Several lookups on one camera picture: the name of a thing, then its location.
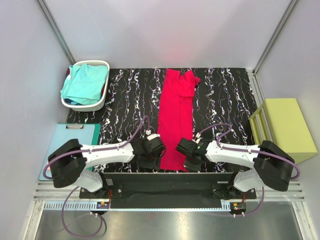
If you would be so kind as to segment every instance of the wire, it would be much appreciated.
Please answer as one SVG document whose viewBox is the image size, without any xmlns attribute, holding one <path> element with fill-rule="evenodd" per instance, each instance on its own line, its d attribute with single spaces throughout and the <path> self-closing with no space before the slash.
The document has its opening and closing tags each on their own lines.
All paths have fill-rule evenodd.
<svg viewBox="0 0 320 240">
<path fill-rule="evenodd" d="M 129 143 L 134 139 L 134 137 L 137 135 L 137 133 L 138 133 L 138 131 L 140 130 L 140 128 L 142 127 L 145 119 L 147 119 L 147 123 L 148 123 L 148 125 L 147 125 L 147 126 L 148 126 L 148 127 L 147 127 L 147 130 L 150 130 L 150 118 L 149 118 L 149 116 L 146 115 L 146 116 L 144 116 L 144 117 L 142 118 L 142 120 L 140 121 L 140 123 L 139 123 L 137 129 L 135 130 L 135 132 L 133 133 L 133 135 L 132 135 L 132 136 L 129 138 L 129 140 L 126 141 L 124 144 L 122 144 L 122 145 L 120 145 L 120 146 L 114 146 L 114 147 L 105 147 L 105 148 L 100 148 L 100 149 L 93 149 L 92 152 L 114 150 L 114 149 L 118 149 L 118 148 L 123 148 L 123 147 L 125 147 L 125 146 L 126 146 L 127 144 L 129 144 Z M 58 160 L 60 160 L 60 159 L 62 159 L 62 158 L 64 158 L 64 157 L 66 157 L 66 156 L 70 156 L 70 155 L 74 155 L 74 154 L 79 154 L 79 153 L 88 153 L 88 152 L 90 152 L 89 149 L 85 149 L 85 150 L 84 150 L 84 149 L 83 149 L 83 150 L 74 150 L 74 151 L 69 151 L 69 152 L 63 153 L 63 154 L 55 157 L 55 158 L 52 159 L 50 162 L 48 162 L 48 164 L 47 164 L 47 165 L 45 166 L 45 168 L 43 169 L 43 173 L 42 173 L 43 176 L 44 176 L 46 179 L 52 180 L 53 178 L 47 176 L 47 174 L 46 174 L 48 168 L 49 168 L 52 164 L 54 164 L 56 161 L 58 161 Z M 68 229 L 68 226 L 67 226 L 66 223 L 65 223 L 64 210 L 65 210 L 66 203 L 67 203 L 68 199 L 70 198 L 70 196 L 71 196 L 78 188 L 79 188 L 79 187 L 77 186 L 75 189 L 73 189 L 73 190 L 69 193 L 69 195 L 66 197 L 66 199 L 64 200 L 64 202 L 63 202 L 62 210 L 61 210 L 61 221 L 62 221 L 62 225 L 63 225 L 63 228 L 64 228 L 70 235 L 72 235 L 72 236 L 74 236 L 74 237 L 81 238 L 81 239 L 93 238 L 93 237 L 95 237 L 95 236 L 100 232 L 103 223 L 105 223 L 105 229 L 106 229 L 105 231 L 107 231 L 107 223 L 106 223 L 106 221 L 104 220 L 104 218 L 103 218 L 102 216 L 96 214 L 96 216 L 98 216 L 98 217 L 100 218 L 100 220 L 101 220 L 100 226 L 99 226 L 98 230 L 97 230 L 95 233 L 93 233 L 93 234 L 91 234 L 91 235 L 87 235 L 87 236 L 78 235 L 78 234 L 73 233 L 72 231 L 70 231 L 70 230 Z M 108 191 L 108 196 L 109 196 L 109 203 L 108 203 L 106 209 L 109 209 L 109 208 L 110 208 L 111 196 L 112 196 L 112 191 L 111 191 L 111 190 Z"/>
<path fill-rule="evenodd" d="M 70 230 L 68 229 L 68 226 L 67 226 L 66 223 L 65 223 L 64 211 L 65 211 L 66 203 L 67 203 L 68 199 L 70 198 L 70 196 L 71 196 L 78 188 L 79 188 L 79 187 L 77 186 L 75 189 L 73 189 L 73 190 L 69 193 L 69 195 L 66 197 L 66 199 L 64 200 L 64 203 L 63 203 L 62 209 L 61 209 L 61 221 L 62 221 L 62 225 L 63 225 L 64 229 L 67 231 L 67 233 L 70 234 L 70 235 L 72 235 L 72 236 L 74 236 L 74 237 L 77 237 L 77 238 L 80 238 L 80 239 L 93 238 L 94 236 L 96 236 L 96 235 L 100 232 L 100 230 L 101 230 L 101 228 L 102 228 L 102 225 L 103 225 L 103 222 L 104 222 L 103 217 L 100 216 L 99 214 L 96 214 L 96 216 L 100 218 L 100 221 L 101 221 L 100 226 L 99 226 L 98 230 L 97 230 L 95 233 L 91 234 L 91 235 L 83 236 L 83 235 L 75 234 L 75 233 L 73 233 L 72 231 L 70 231 Z"/>
<path fill-rule="evenodd" d="M 247 198 L 247 194 L 243 194 L 243 199 L 242 199 L 242 203 L 244 203 L 246 201 L 246 198 Z"/>
<path fill-rule="evenodd" d="M 145 119 L 147 119 L 147 123 L 148 123 L 148 127 L 147 130 L 150 130 L 150 118 L 149 116 L 144 116 L 141 121 L 139 126 L 137 127 L 137 129 L 135 130 L 135 132 L 132 134 L 132 136 L 129 138 L 128 141 L 126 141 L 124 144 L 120 145 L 120 146 L 112 146 L 112 147 L 105 147 L 105 148 L 96 148 L 93 149 L 92 152 L 99 152 L 99 151 L 107 151 L 107 150 L 114 150 L 114 149 L 118 149 L 118 148 L 124 148 L 127 144 L 129 144 L 132 139 L 134 139 L 134 137 L 137 135 L 138 131 L 140 130 L 140 128 L 142 127 L 142 124 L 144 123 Z M 80 154 L 80 153 L 89 153 L 91 150 L 90 149 L 83 149 L 83 150 L 74 150 L 74 151 L 69 151 L 66 153 L 63 153 L 59 156 L 56 156 L 54 159 L 52 159 L 50 162 L 48 162 L 48 164 L 45 166 L 45 168 L 43 169 L 43 177 L 49 180 L 52 180 L 53 178 L 47 175 L 47 170 L 48 168 L 54 164 L 56 161 L 58 161 L 61 158 L 64 158 L 66 156 L 70 156 L 70 155 L 74 155 L 74 154 Z"/>
<path fill-rule="evenodd" d="M 216 123 L 216 124 L 213 124 L 211 126 L 208 126 L 206 127 L 205 129 L 201 130 L 198 135 L 202 134 L 204 131 L 207 131 L 208 129 L 212 129 L 214 127 L 218 127 L 218 126 L 227 126 L 228 127 L 228 130 L 224 133 L 222 133 L 217 139 L 216 139 L 216 144 L 218 145 L 218 147 L 222 148 L 222 149 L 225 149 L 225 150 L 231 150 L 231 151 L 237 151 L 237 152 L 245 152 L 247 153 L 248 150 L 247 149 L 240 149 L 240 148 L 235 148 L 235 147 L 227 147 L 227 146 L 221 146 L 220 144 L 220 140 L 221 138 L 223 138 L 225 135 L 227 135 L 228 133 L 230 133 L 232 131 L 232 125 L 229 124 L 229 123 Z M 292 161 L 282 157 L 282 156 L 278 156 L 278 155 L 275 155 L 273 153 L 269 153 L 269 152 L 266 152 L 266 151 L 259 151 L 259 150 L 251 150 L 252 153 L 256 153 L 256 154 L 262 154 L 262 155 L 265 155 L 265 156 L 269 156 L 269 157 L 272 157 L 272 158 L 276 158 L 276 159 L 279 159 L 283 162 L 286 162 L 288 164 L 290 164 L 291 166 L 293 166 L 296 170 L 296 175 L 291 177 L 292 180 L 294 179 L 297 179 L 299 176 L 300 176 L 300 169 L 299 167 L 293 163 Z M 261 206 L 263 205 L 264 203 L 264 200 L 265 200 L 265 188 L 262 187 L 262 198 L 261 198 L 261 202 L 259 203 L 258 207 L 253 210 L 252 212 L 249 212 L 249 213 L 246 213 L 245 215 L 246 216 L 250 216 L 254 213 L 256 213 L 257 211 L 259 211 L 261 209 Z M 209 213 L 211 215 L 214 215 L 214 216 L 219 216 L 219 217 L 233 217 L 232 215 L 220 215 L 220 214 L 214 214 L 214 213 Z"/>
<path fill-rule="evenodd" d="M 204 131 L 208 130 L 208 129 L 212 129 L 214 127 L 218 127 L 218 126 L 228 126 L 228 130 L 224 133 L 222 133 L 217 139 L 216 139 L 216 144 L 218 145 L 218 147 L 222 148 L 222 149 L 225 149 L 225 150 L 231 150 L 231 151 L 237 151 L 237 152 L 243 152 L 243 153 L 247 153 L 248 150 L 247 149 L 240 149 L 240 148 L 235 148 L 235 147 L 228 147 L 228 146 L 221 146 L 220 144 L 220 140 L 221 138 L 223 138 L 225 135 L 227 135 L 228 133 L 231 132 L 232 130 L 232 126 L 231 124 L 229 123 L 217 123 L 217 124 L 213 124 L 211 126 L 208 126 L 206 127 L 205 129 L 203 129 L 202 131 L 199 132 L 199 134 L 202 134 Z M 268 156 L 268 157 L 272 157 L 272 158 L 276 158 L 276 159 L 279 159 L 283 162 L 286 162 L 288 164 L 290 164 L 292 167 L 295 168 L 296 170 L 296 175 L 293 176 L 291 179 L 294 180 L 294 179 L 297 179 L 299 176 L 300 176 L 300 169 L 299 167 L 293 163 L 292 161 L 282 157 L 282 156 L 278 156 L 278 155 L 275 155 L 273 153 L 270 153 L 270 152 L 266 152 L 266 151 L 259 151 L 259 150 L 251 150 L 252 153 L 256 153 L 256 154 L 262 154 L 262 155 L 265 155 L 265 156 Z"/>
<path fill-rule="evenodd" d="M 77 237 L 77 238 L 81 238 L 81 239 L 93 238 L 93 237 L 95 237 L 95 236 L 100 232 L 103 223 L 105 224 L 105 232 L 107 231 L 107 223 L 106 223 L 106 221 L 104 220 L 104 218 L 103 218 L 102 216 L 100 216 L 99 214 L 96 213 L 95 216 L 97 216 L 97 217 L 100 218 L 100 220 L 101 220 L 100 226 L 99 226 L 98 230 L 97 230 L 95 233 L 91 234 L 91 235 L 87 235 L 87 236 L 78 235 L 78 234 L 73 233 L 72 231 L 70 231 L 70 230 L 68 229 L 68 226 L 70 226 L 72 223 L 76 222 L 77 220 L 81 219 L 82 217 L 84 217 L 84 216 L 87 215 L 87 214 L 84 214 L 84 215 L 81 215 L 81 216 L 77 217 L 72 223 L 70 223 L 70 224 L 68 224 L 68 225 L 66 225 L 66 223 L 65 223 L 64 211 L 65 211 L 65 207 L 66 207 L 67 201 L 68 201 L 68 199 L 70 198 L 70 196 L 71 196 L 78 188 L 79 188 L 79 186 L 77 186 L 75 189 L 73 189 L 73 190 L 69 193 L 69 195 L 66 197 L 66 199 L 64 200 L 64 202 L 63 202 L 62 209 L 61 209 L 61 221 L 62 221 L 63 229 L 65 229 L 70 235 L 72 235 L 72 236 L 74 236 L 74 237 Z M 108 190 L 107 193 L 108 193 L 108 197 L 109 197 L 109 203 L 107 204 L 106 209 L 109 210 L 109 209 L 110 209 L 110 203 L 111 203 L 111 196 L 112 196 L 112 191 L 111 191 L 111 189 Z"/>
</svg>

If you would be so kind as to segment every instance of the teal cloth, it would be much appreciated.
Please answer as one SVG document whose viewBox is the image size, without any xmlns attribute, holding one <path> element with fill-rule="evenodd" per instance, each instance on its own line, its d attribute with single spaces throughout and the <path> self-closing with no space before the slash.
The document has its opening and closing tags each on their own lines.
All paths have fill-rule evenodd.
<svg viewBox="0 0 320 240">
<path fill-rule="evenodd" d="M 108 67 L 82 64 L 72 65 L 69 69 L 70 75 L 66 77 L 60 91 L 61 98 L 70 99 L 82 105 L 99 102 L 101 90 L 109 73 Z"/>
</svg>

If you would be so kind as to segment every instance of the black and white patterned mat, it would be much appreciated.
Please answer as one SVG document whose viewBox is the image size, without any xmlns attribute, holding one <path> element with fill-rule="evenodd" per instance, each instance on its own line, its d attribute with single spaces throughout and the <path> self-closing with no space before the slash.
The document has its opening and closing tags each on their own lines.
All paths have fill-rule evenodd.
<svg viewBox="0 0 320 240">
<path fill-rule="evenodd" d="M 214 123 L 228 123 L 233 131 L 223 143 L 254 144 L 249 125 L 250 115 L 257 109 L 245 68 L 179 68 L 185 73 L 193 70 L 200 78 L 193 99 L 193 132 Z M 153 133 L 157 132 L 161 91 L 166 68 L 111 69 L 104 107 L 95 112 L 70 110 L 67 123 L 101 124 L 98 144 L 112 144 L 127 140 L 136 130 L 144 115 L 149 115 Z M 204 133 L 217 137 L 224 127 Z M 204 163 L 201 172 L 233 172 L 241 167 L 223 163 Z M 152 169 L 138 168 L 136 163 L 111 163 L 95 167 L 105 173 L 153 173 Z"/>
</svg>

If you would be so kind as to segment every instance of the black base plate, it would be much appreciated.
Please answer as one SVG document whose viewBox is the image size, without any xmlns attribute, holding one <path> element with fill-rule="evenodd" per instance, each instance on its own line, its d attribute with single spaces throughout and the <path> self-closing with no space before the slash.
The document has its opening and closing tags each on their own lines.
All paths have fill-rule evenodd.
<svg viewBox="0 0 320 240">
<path fill-rule="evenodd" d="M 213 189 L 226 185 L 232 173 L 105 173 L 112 180 L 113 209 L 220 208 Z M 97 199 L 94 193 L 80 191 L 81 199 Z M 108 199 L 108 193 L 101 199 Z M 256 199 L 248 191 L 246 199 Z"/>
</svg>

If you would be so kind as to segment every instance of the red cloth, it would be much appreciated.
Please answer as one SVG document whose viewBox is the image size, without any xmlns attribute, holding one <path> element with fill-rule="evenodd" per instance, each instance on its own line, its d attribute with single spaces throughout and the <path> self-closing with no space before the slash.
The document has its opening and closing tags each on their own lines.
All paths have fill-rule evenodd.
<svg viewBox="0 0 320 240">
<path fill-rule="evenodd" d="M 180 71 L 168 69 L 160 97 L 158 134 L 165 145 L 165 155 L 160 168 L 183 170 L 186 156 L 176 151 L 181 138 L 193 137 L 193 97 L 200 82 L 192 71 L 180 75 Z"/>
</svg>

